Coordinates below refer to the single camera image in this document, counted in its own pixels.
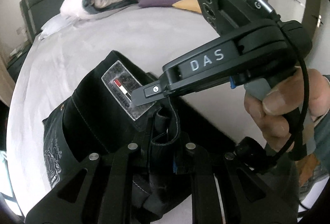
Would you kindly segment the person's right hand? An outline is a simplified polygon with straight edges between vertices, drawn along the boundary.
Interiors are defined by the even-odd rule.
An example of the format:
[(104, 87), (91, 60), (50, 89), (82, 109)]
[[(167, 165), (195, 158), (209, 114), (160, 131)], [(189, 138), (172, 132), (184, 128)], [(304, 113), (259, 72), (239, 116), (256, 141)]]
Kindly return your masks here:
[[(313, 85), (310, 79), (311, 70), (308, 70), (308, 109), (311, 100), (310, 87)], [(279, 151), (290, 138), (289, 124), (283, 115), (295, 110), (303, 103), (303, 87), (302, 70), (297, 68), (292, 77), (275, 86), (262, 101), (248, 93), (244, 96), (245, 110), (261, 130), (263, 138), (275, 151)]]

